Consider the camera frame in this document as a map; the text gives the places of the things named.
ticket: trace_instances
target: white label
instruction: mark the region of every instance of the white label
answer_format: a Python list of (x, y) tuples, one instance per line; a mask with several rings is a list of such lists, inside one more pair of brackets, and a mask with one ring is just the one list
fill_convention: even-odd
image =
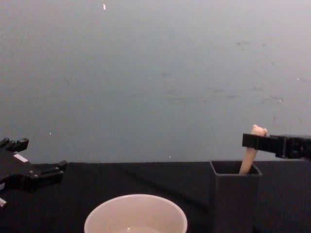
[(20, 161), (22, 161), (22, 162), (24, 162), (24, 163), (28, 161), (27, 159), (25, 159), (25, 158), (24, 158), (23, 156), (21, 156), (20, 154), (15, 154), (14, 157), (17, 158), (17, 159), (19, 159)]
[(0, 198), (0, 207), (5, 206), (5, 204), (6, 204), (6, 201)]

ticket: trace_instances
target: wall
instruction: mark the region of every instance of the wall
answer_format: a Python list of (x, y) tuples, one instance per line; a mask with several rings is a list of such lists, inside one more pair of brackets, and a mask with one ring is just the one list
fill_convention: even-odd
[(310, 134), (310, 12), (308, 0), (1, 1), (0, 135), (30, 138), (23, 155), (48, 163), (241, 159), (254, 123)]

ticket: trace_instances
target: robotic arm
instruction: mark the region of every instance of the robotic arm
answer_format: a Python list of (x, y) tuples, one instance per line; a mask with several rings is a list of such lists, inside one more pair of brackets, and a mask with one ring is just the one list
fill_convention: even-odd
[(275, 153), (278, 158), (311, 160), (311, 136), (244, 133), (242, 146)]
[[(39, 187), (61, 182), (66, 171), (67, 162), (50, 165), (45, 170), (38, 170), (18, 152), (26, 150), (27, 138), (10, 141), (5, 138), (0, 141), (0, 192), (8, 189), (33, 191)], [(6, 201), (0, 198), (0, 207)]]

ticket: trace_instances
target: bowl rim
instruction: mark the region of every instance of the bowl rim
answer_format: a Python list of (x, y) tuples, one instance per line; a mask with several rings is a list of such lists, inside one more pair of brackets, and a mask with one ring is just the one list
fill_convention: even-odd
[(188, 228), (188, 221), (187, 221), (187, 217), (186, 217), (184, 211), (177, 204), (172, 202), (171, 200), (168, 200), (168, 199), (163, 198), (163, 197), (155, 196), (155, 195), (149, 195), (149, 194), (129, 194), (129, 195), (124, 195), (124, 196), (119, 196), (119, 197), (116, 197), (116, 198), (112, 198), (112, 199), (109, 199), (109, 200), (103, 202), (102, 204), (97, 206), (95, 209), (93, 209), (92, 212), (87, 216), (86, 221), (84, 223), (84, 232), (86, 233), (86, 228), (88, 227), (89, 221), (91, 220), (92, 216), (98, 211), (98, 209), (100, 209), (103, 206), (111, 203), (112, 201), (119, 200), (119, 199), (125, 199), (125, 198), (129, 198), (129, 197), (148, 197), (148, 198), (158, 199), (158, 200), (162, 200), (162, 201), (164, 201), (166, 203), (169, 203), (181, 215), (181, 217), (183, 219), (183, 223), (184, 223), (184, 226), (183, 226), (183, 229), (182, 229), (181, 233), (186, 233), (187, 228)]

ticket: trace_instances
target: black table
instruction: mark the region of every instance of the black table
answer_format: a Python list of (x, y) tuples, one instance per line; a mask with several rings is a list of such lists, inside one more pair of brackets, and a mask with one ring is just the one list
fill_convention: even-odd
[[(311, 232), (311, 163), (256, 162), (263, 173), (254, 232)], [(69, 163), (61, 184), (34, 193), (9, 190), (1, 233), (83, 233), (88, 214), (126, 194), (152, 194), (178, 204), (189, 233), (208, 232), (208, 162)]]

